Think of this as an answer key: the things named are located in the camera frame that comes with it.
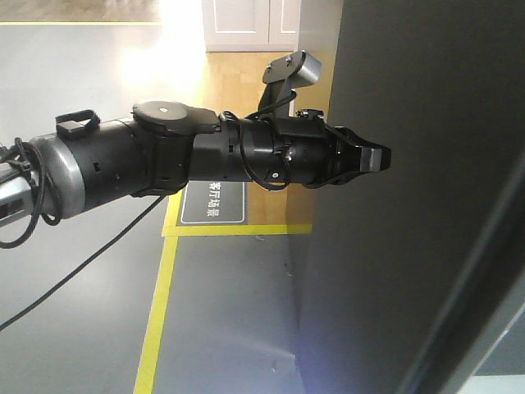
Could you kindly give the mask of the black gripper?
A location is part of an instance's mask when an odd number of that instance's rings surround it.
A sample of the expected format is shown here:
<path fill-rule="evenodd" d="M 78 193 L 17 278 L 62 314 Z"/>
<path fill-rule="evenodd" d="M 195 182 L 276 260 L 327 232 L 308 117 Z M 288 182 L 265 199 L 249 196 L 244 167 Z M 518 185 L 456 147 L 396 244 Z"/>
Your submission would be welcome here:
<path fill-rule="evenodd" d="M 345 126 L 330 126 L 307 109 L 286 118 L 286 183 L 304 187 L 343 185 L 390 167 L 390 148 L 364 140 Z"/>

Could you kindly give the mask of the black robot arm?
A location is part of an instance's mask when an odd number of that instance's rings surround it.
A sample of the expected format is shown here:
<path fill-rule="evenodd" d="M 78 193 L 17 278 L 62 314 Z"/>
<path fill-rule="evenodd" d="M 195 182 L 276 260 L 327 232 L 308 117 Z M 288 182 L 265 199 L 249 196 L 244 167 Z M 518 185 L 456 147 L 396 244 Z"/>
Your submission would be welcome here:
<path fill-rule="evenodd" d="M 51 224 L 130 195 L 167 196 L 189 181 L 252 181 L 267 190 L 343 185 L 390 166 L 391 151 L 322 112 L 289 116 L 273 104 L 247 117 L 178 102 L 145 101 L 129 118 L 91 110 L 1 150 L 1 222 Z"/>

